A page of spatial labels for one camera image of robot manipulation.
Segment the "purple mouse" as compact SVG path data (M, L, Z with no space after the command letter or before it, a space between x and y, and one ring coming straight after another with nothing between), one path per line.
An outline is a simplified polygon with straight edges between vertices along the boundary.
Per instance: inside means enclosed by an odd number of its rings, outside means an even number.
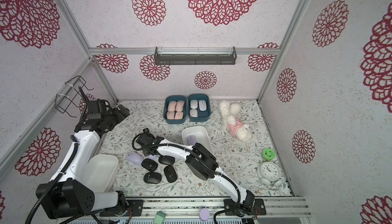
M144 157L135 151L131 151L126 155L126 160L134 165L140 166L144 160Z
M195 135L189 135L186 138L187 145L194 146L197 143L197 138Z
M148 155L147 158L148 158L148 159L151 159L151 160L153 160L153 161L156 161L156 160L159 159L159 157L158 157L157 155Z

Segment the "black mouse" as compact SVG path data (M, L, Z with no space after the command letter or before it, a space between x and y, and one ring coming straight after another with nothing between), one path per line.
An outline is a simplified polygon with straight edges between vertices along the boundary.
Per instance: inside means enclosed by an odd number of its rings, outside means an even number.
M164 168L164 174L169 183L173 183L178 179L178 175L172 165L168 165Z
M160 156L158 162L162 165L173 165L175 163L175 158L171 156Z
M148 172L144 175L144 182L147 184L159 184L162 180L162 175L157 172Z
M149 172L154 172L158 168L158 164L149 158L144 159L141 166Z

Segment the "white tray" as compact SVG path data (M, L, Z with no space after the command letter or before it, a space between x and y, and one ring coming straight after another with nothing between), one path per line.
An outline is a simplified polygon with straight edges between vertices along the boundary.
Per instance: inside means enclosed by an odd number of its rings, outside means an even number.
M197 138L197 143L202 144L210 153L214 154L208 132L203 126L186 128L182 131L181 135L184 145L187 145L186 138L189 135L195 135Z
M109 192L119 170L116 156L98 154L87 164L83 185L94 193Z

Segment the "teal storage box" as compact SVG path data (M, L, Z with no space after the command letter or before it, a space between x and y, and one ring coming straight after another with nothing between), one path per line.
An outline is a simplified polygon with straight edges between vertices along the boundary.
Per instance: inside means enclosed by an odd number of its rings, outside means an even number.
M187 117L187 98L183 95L171 95L165 99L163 118L168 124L183 124Z
M209 96L203 93L191 94L188 97L188 116L191 122L206 122L211 115Z

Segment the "white tray front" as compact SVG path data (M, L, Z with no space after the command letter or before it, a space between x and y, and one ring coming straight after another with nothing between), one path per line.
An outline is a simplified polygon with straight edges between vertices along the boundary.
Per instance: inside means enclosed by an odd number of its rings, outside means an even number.
M98 154L87 164L83 185L94 193L109 192L119 170L116 156Z

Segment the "white mouse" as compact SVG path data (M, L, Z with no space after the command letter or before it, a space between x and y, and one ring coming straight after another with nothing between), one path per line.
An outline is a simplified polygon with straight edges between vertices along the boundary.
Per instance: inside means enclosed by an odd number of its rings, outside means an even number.
M207 110L207 102L206 100L199 100L199 109L201 112Z
M199 106L199 102L197 100L193 99L190 101L190 108L191 109L197 109L198 106Z
M197 118L197 117L198 117L198 110L197 110L197 109L191 109L191 110L189 111L189 115L190 115L190 117L192 117L192 118Z

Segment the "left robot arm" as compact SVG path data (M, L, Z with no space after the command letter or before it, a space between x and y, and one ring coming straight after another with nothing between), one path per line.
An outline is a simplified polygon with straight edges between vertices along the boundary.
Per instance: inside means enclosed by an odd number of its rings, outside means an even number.
M91 101L82 87L78 89L85 107L70 137L71 147L50 181L37 187L38 200L26 217L27 224L32 222L39 207L43 207L48 218L66 218L67 223L84 216L96 217L103 211L120 215L128 209L122 191L94 192L85 186L83 178L102 136L125 120L130 111L123 105L112 108L105 99Z

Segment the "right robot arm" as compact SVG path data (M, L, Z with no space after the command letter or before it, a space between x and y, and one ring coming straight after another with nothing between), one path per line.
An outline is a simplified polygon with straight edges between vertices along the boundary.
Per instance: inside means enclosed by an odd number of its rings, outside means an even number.
M219 211L218 214L234 210L247 215L252 213L255 204L254 193L240 186L224 173L216 161L216 157L202 144L185 146L173 143L162 137L153 136L146 128L134 137L132 148L134 151L141 151L145 156L170 156L182 160L197 178L203 181L213 181L234 202L232 207Z

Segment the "green connector block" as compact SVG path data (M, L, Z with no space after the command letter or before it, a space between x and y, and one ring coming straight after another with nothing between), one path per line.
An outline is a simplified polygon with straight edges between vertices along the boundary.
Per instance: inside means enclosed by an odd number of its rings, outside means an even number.
M154 217L153 223L154 224L163 224L166 218L166 214L162 211L158 211Z

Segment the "white plush toy pink dress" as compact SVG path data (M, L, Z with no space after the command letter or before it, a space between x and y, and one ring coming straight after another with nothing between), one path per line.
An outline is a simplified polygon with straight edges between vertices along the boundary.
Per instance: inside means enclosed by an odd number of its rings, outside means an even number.
M226 100L219 103L223 127L232 137L242 142L247 142L251 140L252 133L249 124L242 122L238 117L241 109L242 107L239 103L230 103Z

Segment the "purple round cap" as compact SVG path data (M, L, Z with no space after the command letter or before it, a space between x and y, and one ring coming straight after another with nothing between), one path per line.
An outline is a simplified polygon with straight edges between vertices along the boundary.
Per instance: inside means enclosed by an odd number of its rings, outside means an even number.
M210 212L209 212L209 210L207 208L203 208L203 209L200 210L199 219L202 222L206 222L206 221L208 221L210 219Z

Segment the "green round toy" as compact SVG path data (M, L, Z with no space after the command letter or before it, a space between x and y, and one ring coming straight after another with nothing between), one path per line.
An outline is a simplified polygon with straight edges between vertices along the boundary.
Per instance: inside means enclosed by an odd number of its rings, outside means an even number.
M272 149L270 149L270 148L265 148L265 149L262 151L262 157L263 157L266 161L270 162L270 161L273 161L273 160L276 158L276 153L275 153L274 150L272 150Z

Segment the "white alarm clock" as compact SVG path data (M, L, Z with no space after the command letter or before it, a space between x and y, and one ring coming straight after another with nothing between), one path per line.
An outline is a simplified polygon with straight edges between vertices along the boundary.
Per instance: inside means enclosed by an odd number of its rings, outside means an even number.
M281 186L284 181L281 179L279 167L273 162L264 162L257 168L257 175L263 185Z

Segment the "dark wall shelf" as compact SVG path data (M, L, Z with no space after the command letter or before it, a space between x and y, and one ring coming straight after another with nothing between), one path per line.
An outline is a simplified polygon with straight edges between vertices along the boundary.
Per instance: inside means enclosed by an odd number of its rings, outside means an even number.
M162 49L156 47L154 62L162 65L234 65L237 53L234 47L229 49Z

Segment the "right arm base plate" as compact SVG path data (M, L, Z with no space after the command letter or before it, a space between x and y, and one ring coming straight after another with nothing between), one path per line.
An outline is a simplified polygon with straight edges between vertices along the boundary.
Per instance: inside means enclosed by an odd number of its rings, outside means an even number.
M242 217L245 215L249 215L249 216L266 215L266 207L263 199L256 198L252 208L249 208L244 204L239 204L236 209L225 212L225 215L238 216L238 217Z

